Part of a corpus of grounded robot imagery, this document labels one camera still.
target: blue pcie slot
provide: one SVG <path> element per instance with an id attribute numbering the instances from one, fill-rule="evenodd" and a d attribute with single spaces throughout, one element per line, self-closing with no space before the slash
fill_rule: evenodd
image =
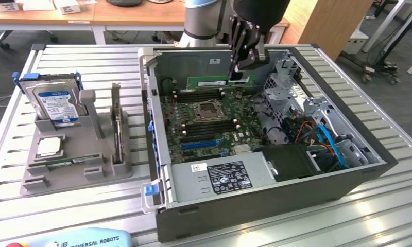
<path id="1" fill-rule="evenodd" d="M 190 150 L 196 148 L 208 148 L 208 147 L 218 147 L 220 145 L 219 140 L 211 140 L 208 142 L 200 142 L 200 143 L 188 143 L 182 145 L 182 150 Z"/>

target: red cable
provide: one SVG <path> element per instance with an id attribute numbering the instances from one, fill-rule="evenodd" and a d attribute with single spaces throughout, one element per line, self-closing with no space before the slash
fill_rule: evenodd
<path id="1" fill-rule="evenodd" d="M 296 139 L 295 139 L 295 143 L 298 143 L 298 139 L 300 137 L 300 134 L 302 134 L 302 131 L 303 131 L 303 127 L 307 123 L 314 123 L 314 121 L 304 121 L 303 124 L 302 124 L 302 127 L 300 127 L 300 130 L 298 132 L 298 136 L 296 136 Z"/>
<path id="2" fill-rule="evenodd" d="M 332 149 L 330 148 L 330 146 L 327 144 L 320 144 L 320 145 L 323 145 L 328 149 L 328 151 L 331 152 L 332 156 L 336 156 L 335 152 L 332 151 Z"/>

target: motherboard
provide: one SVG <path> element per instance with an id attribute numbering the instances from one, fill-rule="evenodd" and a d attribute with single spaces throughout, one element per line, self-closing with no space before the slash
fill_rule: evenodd
<path id="1" fill-rule="evenodd" d="M 174 164 L 252 152 L 264 146 L 254 95 L 243 87 L 174 91 L 162 103 Z"/>

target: desk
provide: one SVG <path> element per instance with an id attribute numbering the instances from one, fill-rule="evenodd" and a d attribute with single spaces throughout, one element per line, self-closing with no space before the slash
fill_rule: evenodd
<path id="1" fill-rule="evenodd" d="M 83 5 L 82 12 L 61 15 L 57 10 L 0 12 L 0 30 L 91 31 L 95 5 Z"/>
<path id="2" fill-rule="evenodd" d="M 35 111 L 16 89 L 0 123 L 0 247 L 17 239 L 40 237 L 74 227 L 126 230 L 132 235 L 134 246 L 144 247 L 412 245 L 412 139 L 330 57 L 310 45 L 294 47 L 390 149 L 399 165 L 380 178 L 360 185 L 339 201 L 159 243 L 155 215 L 142 212 L 139 190 L 142 183 L 150 181 L 147 124 L 139 83 L 140 72 L 144 71 L 138 60 L 140 46 L 48 45 L 43 51 L 31 51 L 23 73 L 61 74 L 79 70 L 84 87 L 96 90 L 99 112 L 107 112 L 111 106 L 111 84 L 122 84 L 134 177 L 92 188 L 21 197 L 21 164 L 29 155 Z M 306 73 L 302 82 L 314 95 L 320 95 Z"/>
<path id="3" fill-rule="evenodd" d="M 82 5 L 82 13 L 61 15 L 56 10 L 0 13 L 0 30 L 92 31 L 96 44 L 104 45 L 106 31 L 183 31 L 184 3 L 150 1 L 131 8 L 118 7 L 106 0 Z M 290 25 L 286 19 L 272 28 L 270 44 L 279 44 Z"/>
<path id="4" fill-rule="evenodd" d="M 132 8 L 120 8 L 99 1 L 95 9 L 94 33 L 96 44 L 106 44 L 104 31 L 183 31 L 186 4 L 174 0 L 167 4 L 150 1 Z M 271 29 L 270 44 L 279 44 L 290 23 L 286 19 Z"/>

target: label sticker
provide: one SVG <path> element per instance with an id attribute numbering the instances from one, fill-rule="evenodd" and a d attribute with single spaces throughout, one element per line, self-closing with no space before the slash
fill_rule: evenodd
<path id="1" fill-rule="evenodd" d="M 70 103 L 72 96 L 68 91 L 41 92 L 39 96 L 53 122 L 64 123 L 78 121 L 79 115 L 75 105 Z"/>
<path id="2" fill-rule="evenodd" d="M 200 164 L 191 165 L 192 172 L 206 171 L 207 167 L 208 167 L 207 163 L 200 163 Z"/>
<path id="3" fill-rule="evenodd" d="M 215 194 L 254 187 L 243 161 L 208 166 L 208 174 Z"/>
<path id="4" fill-rule="evenodd" d="M 222 62 L 222 59 L 219 58 L 210 59 L 210 64 L 220 64 L 220 62 Z"/>
<path id="5" fill-rule="evenodd" d="M 199 82 L 198 86 L 226 86 L 226 81 L 204 81 Z"/>
<path id="6" fill-rule="evenodd" d="M 74 24 L 90 24 L 90 21 L 68 21 L 68 23 L 74 23 Z"/>

